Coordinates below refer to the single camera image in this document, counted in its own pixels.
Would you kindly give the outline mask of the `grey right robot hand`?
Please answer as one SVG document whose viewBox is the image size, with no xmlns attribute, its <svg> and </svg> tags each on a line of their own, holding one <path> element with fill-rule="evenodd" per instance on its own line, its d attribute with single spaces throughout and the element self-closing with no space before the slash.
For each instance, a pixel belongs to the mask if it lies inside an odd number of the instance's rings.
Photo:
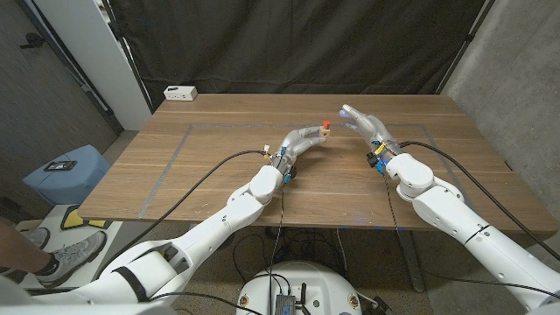
<svg viewBox="0 0 560 315">
<path fill-rule="evenodd" d="M 361 135 L 371 151 L 383 160 L 403 153 L 384 123 L 376 116 L 366 115 L 348 104 L 342 106 L 339 115 L 346 118 L 345 125 Z"/>
</svg>

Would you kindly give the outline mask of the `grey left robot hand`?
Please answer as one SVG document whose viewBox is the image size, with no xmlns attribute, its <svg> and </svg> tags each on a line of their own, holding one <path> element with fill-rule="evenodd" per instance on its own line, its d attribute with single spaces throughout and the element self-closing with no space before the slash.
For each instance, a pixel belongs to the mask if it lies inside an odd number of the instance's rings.
<svg viewBox="0 0 560 315">
<path fill-rule="evenodd" d="M 272 165 L 281 173 L 286 173 L 291 168 L 299 155 L 312 146 L 326 142 L 326 137 L 320 132 L 320 126 L 305 127 L 290 131 L 278 150 L 272 157 Z"/>
</svg>

